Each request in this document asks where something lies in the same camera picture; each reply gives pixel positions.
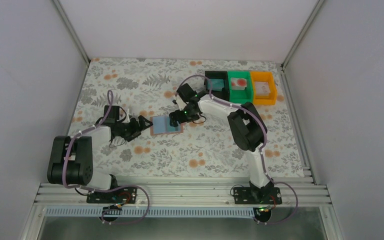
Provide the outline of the teal credit card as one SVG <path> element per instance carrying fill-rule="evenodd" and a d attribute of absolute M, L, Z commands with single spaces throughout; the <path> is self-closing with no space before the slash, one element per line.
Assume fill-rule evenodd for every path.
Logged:
<path fill-rule="evenodd" d="M 168 133 L 179 133 L 179 132 L 181 132 L 181 125 L 177 125 L 177 126 L 172 126 L 172 124 L 171 124 L 171 122 L 170 122 L 170 120 L 168 120 L 168 122 L 167 122 L 167 132 Z"/>
<path fill-rule="evenodd" d="M 207 81 L 207 88 L 212 89 L 212 91 L 222 91 L 225 87 L 225 81 L 223 79 L 210 78 Z"/>

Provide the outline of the orange leather card holder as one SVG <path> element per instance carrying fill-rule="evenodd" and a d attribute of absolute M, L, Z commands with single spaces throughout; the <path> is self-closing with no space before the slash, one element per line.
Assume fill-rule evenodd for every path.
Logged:
<path fill-rule="evenodd" d="M 183 132 L 183 126 L 181 126 L 181 132 L 168 133 L 167 132 L 167 123 L 169 120 L 168 115 L 158 115 L 152 116 L 150 120 L 153 122 L 153 126 L 150 128 L 150 135 L 169 135 L 169 134 L 179 134 Z"/>

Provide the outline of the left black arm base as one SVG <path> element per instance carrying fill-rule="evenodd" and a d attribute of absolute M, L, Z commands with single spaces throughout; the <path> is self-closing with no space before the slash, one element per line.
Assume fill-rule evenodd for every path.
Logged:
<path fill-rule="evenodd" d="M 87 193 L 82 193 L 78 188 L 75 191 L 81 195 L 87 197 L 86 202 L 89 204 L 110 204 L 102 208 L 102 212 L 106 210 L 113 210 L 113 213 L 105 213 L 104 215 L 112 216 L 99 216 L 103 222 L 113 223 L 118 219 L 115 215 L 122 213 L 122 208 L 125 204 L 134 204 L 136 202 L 136 196 L 138 188 L 134 186 L 123 187 L 113 192 L 94 192 L 90 190 Z"/>

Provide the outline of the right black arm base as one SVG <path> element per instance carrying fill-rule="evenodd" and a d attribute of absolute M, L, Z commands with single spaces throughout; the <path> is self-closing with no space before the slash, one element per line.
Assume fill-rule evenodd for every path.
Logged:
<path fill-rule="evenodd" d="M 249 180 L 248 186 L 233 185 L 229 194 L 236 205 L 254 205 L 252 208 L 253 220 L 258 224 L 267 225 L 272 217 L 273 209 L 282 203 L 282 195 L 280 188 L 275 186 L 273 178 L 267 173 L 264 173 L 259 179 L 262 180 L 262 185 Z"/>

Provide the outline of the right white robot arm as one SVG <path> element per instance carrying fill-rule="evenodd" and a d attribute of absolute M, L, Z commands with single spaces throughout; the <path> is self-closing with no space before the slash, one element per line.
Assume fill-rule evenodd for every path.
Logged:
<path fill-rule="evenodd" d="M 198 93 L 187 83 L 178 88 L 174 102 L 179 109 L 169 114 L 172 127 L 197 121 L 204 114 L 226 120 L 234 143 L 245 151 L 250 188 L 261 195 L 272 190 L 274 181 L 267 173 L 263 156 L 267 127 L 251 102 L 237 104 L 218 98 L 209 91 Z"/>

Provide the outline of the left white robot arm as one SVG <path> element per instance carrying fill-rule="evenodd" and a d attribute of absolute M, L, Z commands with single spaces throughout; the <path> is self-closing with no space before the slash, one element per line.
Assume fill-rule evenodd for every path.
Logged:
<path fill-rule="evenodd" d="M 47 168 L 48 182 L 104 193 L 115 189 L 114 175 L 94 169 L 94 152 L 116 137 L 130 142 L 151 126 L 152 121 L 142 115 L 133 117 L 120 106 L 106 105 L 103 117 L 92 127 L 74 136 L 54 138 Z"/>

